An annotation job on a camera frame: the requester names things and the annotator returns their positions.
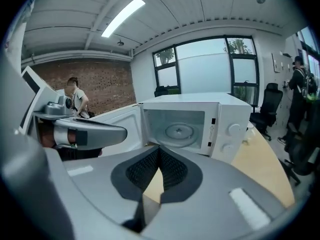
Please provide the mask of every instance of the tabletop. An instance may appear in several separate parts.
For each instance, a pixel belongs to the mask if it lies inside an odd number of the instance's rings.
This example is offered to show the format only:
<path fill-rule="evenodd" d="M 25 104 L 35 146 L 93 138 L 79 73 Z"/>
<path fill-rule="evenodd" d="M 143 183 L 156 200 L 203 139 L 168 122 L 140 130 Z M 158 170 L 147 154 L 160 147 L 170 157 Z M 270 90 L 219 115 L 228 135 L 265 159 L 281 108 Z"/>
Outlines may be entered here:
<path fill-rule="evenodd" d="M 269 190 L 287 208 L 295 203 L 287 175 L 265 138 L 256 128 L 253 131 L 254 136 L 241 144 L 231 165 Z M 158 169 L 144 195 L 160 203 L 163 192 L 163 178 Z"/>

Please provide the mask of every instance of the office chair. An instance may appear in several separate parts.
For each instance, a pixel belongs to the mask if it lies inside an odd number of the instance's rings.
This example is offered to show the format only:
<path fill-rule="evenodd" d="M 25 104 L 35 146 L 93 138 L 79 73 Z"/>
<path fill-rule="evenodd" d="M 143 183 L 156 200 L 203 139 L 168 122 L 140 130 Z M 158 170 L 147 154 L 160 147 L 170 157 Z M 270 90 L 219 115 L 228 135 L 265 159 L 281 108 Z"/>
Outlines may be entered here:
<path fill-rule="evenodd" d="M 319 170 L 320 151 L 314 163 L 308 162 L 309 158 L 318 147 L 320 148 L 320 100 L 317 100 L 311 107 L 310 121 L 304 135 L 300 135 L 292 123 L 288 124 L 288 138 L 284 150 L 289 153 L 290 161 L 284 160 L 281 163 L 288 178 L 292 177 L 296 181 L 296 186 L 300 180 L 294 174 L 305 176 L 313 171 Z"/>
<path fill-rule="evenodd" d="M 253 113 L 250 115 L 250 122 L 255 124 L 256 129 L 271 141 L 267 133 L 267 127 L 271 127 L 276 121 L 276 112 L 281 102 L 283 92 L 278 90 L 277 83 L 268 83 L 264 90 L 263 103 L 260 113 L 256 112 L 257 105 L 252 105 Z"/>
<path fill-rule="evenodd" d="M 169 91 L 165 89 L 164 86 L 158 86 L 155 88 L 154 97 L 162 96 L 162 95 L 168 95 Z"/>

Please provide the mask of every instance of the person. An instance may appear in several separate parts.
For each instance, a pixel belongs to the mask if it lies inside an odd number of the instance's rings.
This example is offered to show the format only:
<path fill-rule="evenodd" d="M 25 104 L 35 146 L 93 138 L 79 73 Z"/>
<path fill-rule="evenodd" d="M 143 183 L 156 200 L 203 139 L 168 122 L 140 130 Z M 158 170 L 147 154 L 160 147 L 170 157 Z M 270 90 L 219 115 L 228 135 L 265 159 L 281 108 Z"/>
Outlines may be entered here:
<path fill-rule="evenodd" d="M 289 88 L 293 90 L 288 124 L 292 123 L 297 131 L 299 131 L 300 123 L 304 118 L 306 111 L 306 100 L 304 99 L 301 91 L 303 89 L 305 77 L 307 76 L 307 71 L 303 65 L 304 64 L 302 58 L 300 56 L 296 56 L 294 58 L 293 75 L 291 80 L 288 82 Z M 285 136 L 278 137 L 278 142 L 286 145 L 288 135 L 289 131 L 287 131 Z"/>
<path fill-rule="evenodd" d="M 70 77 L 67 81 L 67 88 L 72 91 L 72 105 L 74 115 L 84 119 L 89 119 L 87 104 L 89 99 L 85 92 L 78 87 L 78 79 L 76 77 Z"/>

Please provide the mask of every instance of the ceiling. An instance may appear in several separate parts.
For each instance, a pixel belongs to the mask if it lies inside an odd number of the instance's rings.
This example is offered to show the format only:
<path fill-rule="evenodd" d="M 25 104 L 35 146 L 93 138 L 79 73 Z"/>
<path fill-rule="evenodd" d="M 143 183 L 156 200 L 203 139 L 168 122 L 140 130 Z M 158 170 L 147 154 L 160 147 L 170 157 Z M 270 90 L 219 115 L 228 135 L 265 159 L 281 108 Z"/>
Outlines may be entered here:
<path fill-rule="evenodd" d="M 96 50 L 128 55 L 150 40 L 189 25 L 225 20 L 246 21 L 279 30 L 285 36 L 299 29 L 300 13 L 288 0 L 143 0 L 111 35 L 107 24 L 132 0 L 35 0 L 23 39 L 23 58 L 58 51 Z"/>

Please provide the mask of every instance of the fluorescent light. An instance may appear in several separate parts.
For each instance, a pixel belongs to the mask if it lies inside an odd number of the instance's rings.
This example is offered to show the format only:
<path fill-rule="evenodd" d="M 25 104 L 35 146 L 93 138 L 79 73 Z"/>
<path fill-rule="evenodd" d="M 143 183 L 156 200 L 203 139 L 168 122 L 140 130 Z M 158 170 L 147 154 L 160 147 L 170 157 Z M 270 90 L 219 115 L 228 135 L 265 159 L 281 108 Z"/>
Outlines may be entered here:
<path fill-rule="evenodd" d="M 146 3 L 142 0 L 133 0 L 122 11 L 120 11 L 117 16 L 115 16 L 113 21 L 111 21 L 111 23 L 106 27 L 101 36 L 105 38 L 110 37 L 111 34 L 122 24 L 122 22 L 126 20 L 126 18 L 128 18 L 144 4 Z"/>

